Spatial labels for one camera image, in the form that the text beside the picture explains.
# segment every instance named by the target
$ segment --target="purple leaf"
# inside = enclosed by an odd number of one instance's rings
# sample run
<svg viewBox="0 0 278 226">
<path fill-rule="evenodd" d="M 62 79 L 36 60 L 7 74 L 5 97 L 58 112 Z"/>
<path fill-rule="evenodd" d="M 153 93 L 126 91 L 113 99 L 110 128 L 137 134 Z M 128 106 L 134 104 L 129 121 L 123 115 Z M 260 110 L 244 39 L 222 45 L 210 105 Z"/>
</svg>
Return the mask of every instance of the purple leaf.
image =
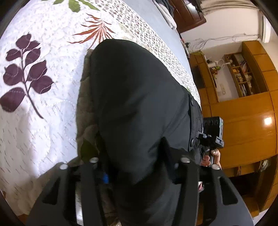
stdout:
<svg viewBox="0 0 278 226">
<path fill-rule="evenodd" d="M 14 60 L 18 57 L 21 57 L 20 51 L 17 50 L 17 49 L 11 49 L 7 52 L 6 60 L 11 61 L 11 60 Z"/>
<path fill-rule="evenodd" d="M 31 63 L 34 63 L 40 56 L 41 54 L 41 48 L 38 49 L 33 49 L 30 51 L 25 59 L 25 67 Z"/>
<path fill-rule="evenodd" d="M 46 60 L 34 64 L 29 71 L 27 81 L 33 81 L 39 79 L 42 75 L 45 75 L 47 71 Z"/>
<path fill-rule="evenodd" d="M 16 64 L 13 63 L 5 68 L 3 80 L 7 85 L 15 85 L 19 82 L 22 82 L 22 77 L 23 71 Z"/>
<path fill-rule="evenodd" d="M 39 79 L 32 81 L 30 87 L 33 87 L 33 89 L 38 94 L 43 94 L 51 89 L 52 84 L 53 84 L 52 79 L 47 75 L 44 75 L 41 76 Z"/>
<path fill-rule="evenodd" d="M 29 45 L 27 46 L 27 48 L 24 50 L 23 53 L 25 53 L 26 51 L 30 51 L 30 50 L 36 48 L 39 44 L 40 44 L 40 43 L 37 42 L 37 41 L 31 41 L 31 42 L 29 43 Z"/>
<path fill-rule="evenodd" d="M 0 98 L 0 105 L 4 111 L 14 112 L 18 108 L 24 97 L 24 90 L 20 87 L 16 87 L 6 92 Z"/>
<path fill-rule="evenodd" d="M 16 41 L 16 46 L 20 49 L 25 49 L 29 45 L 30 39 L 30 33 L 28 33 L 27 35 L 23 35 Z"/>
</svg>

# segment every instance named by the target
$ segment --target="curtain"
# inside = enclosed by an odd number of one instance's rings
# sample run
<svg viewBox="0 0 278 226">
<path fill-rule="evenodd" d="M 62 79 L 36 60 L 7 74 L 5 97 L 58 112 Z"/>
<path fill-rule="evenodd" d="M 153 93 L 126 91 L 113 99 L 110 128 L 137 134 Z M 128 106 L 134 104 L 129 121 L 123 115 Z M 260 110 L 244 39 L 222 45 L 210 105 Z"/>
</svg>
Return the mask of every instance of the curtain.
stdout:
<svg viewBox="0 0 278 226">
<path fill-rule="evenodd" d="M 227 8 L 257 9 L 250 0 L 202 0 L 201 2 L 201 10 L 204 15 Z"/>
</svg>

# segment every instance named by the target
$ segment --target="black pants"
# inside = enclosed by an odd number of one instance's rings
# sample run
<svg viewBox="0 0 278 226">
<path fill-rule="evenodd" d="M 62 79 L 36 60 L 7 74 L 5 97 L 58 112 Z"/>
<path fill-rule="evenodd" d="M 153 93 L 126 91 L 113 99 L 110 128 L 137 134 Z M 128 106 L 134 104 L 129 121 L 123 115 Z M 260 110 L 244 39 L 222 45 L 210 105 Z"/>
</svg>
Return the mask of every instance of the black pants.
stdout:
<svg viewBox="0 0 278 226">
<path fill-rule="evenodd" d="M 158 145 L 166 137 L 199 162 L 198 144 L 191 143 L 202 126 L 199 105 L 160 60 L 125 40 L 105 40 L 93 51 L 91 89 L 99 132 L 118 170 L 122 225 L 171 225 L 180 186 L 169 180 Z"/>
</svg>

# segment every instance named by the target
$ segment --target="quilted bedspread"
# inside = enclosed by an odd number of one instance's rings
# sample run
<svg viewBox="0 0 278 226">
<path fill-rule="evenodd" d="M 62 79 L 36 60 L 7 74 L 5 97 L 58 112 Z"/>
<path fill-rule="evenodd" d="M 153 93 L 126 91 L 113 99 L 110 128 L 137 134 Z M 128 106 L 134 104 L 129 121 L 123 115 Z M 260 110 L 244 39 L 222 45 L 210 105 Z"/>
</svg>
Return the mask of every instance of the quilted bedspread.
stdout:
<svg viewBox="0 0 278 226">
<path fill-rule="evenodd" d="M 148 49 L 200 104 L 192 77 L 122 0 L 30 0 L 0 39 L 0 189 L 17 215 L 54 165 L 94 143 L 87 53 L 107 38 Z"/>
</svg>

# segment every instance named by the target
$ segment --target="white wall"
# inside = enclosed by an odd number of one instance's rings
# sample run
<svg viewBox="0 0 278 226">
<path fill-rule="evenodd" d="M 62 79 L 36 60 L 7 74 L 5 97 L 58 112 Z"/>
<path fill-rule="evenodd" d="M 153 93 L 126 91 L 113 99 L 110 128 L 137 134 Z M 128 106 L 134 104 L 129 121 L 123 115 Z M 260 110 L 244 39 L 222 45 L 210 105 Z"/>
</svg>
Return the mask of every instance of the white wall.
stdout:
<svg viewBox="0 0 278 226">
<path fill-rule="evenodd" d="M 208 48 L 203 50 L 203 53 L 205 54 L 207 59 L 210 59 L 211 61 L 219 61 L 220 59 L 224 59 L 224 54 L 228 53 L 236 53 L 241 52 L 241 43 L 229 43 L 225 45 L 216 46 L 213 48 Z M 233 81 L 233 78 L 231 76 L 231 73 L 227 66 L 221 68 L 218 71 L 218 74 L 216 75 L 216 90 L 219 97 L 219 101 L 226 101 L 226 100 L 232 100 L 238 98 L 237 90 Z M 223 95 L 220 84 L 224 85 L 226 94 Z"/>
<path fill-rule="evenodd" d="M 273 28 L 271 28 L 269 43 L 261 42 L 261 44 L 270 56 L 274 66 L 276 67 L 276 70 L 278 70 L 278 36 Z"/>
<path fill-rule="evenodd" d="M 207 22 L 181 33 L 186 42 L 190 42 L 191 49 L 198 41 L 196 39 L 207 40 L 209 38 L 219 38 L 224 36 L 233 36 L 236 34 L 255 35 L 252 37 L 236 38 L 236 41 L 256 40 L 259 34 L 259 11 L 256 9 L 232 8 L 221 9 L 205 16 Z M 234 42 L 232 38 L 223 41 L 210 40 L 204 49 L 217 45 L 223 45 Z"/>
</svg>

